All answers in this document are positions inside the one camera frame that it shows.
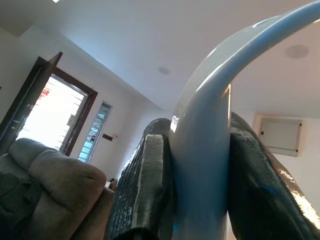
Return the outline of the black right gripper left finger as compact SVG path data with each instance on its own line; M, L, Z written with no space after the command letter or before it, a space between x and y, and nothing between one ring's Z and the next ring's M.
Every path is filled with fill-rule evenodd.
M170 120L157 118L144 129L122 169L104 238L170 240L176 189L169 146Z

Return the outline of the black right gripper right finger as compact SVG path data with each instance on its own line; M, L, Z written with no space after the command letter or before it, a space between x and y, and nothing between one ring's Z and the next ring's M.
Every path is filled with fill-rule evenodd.
M227 210L238 240L320 238L320 217L295 179L234 112Z

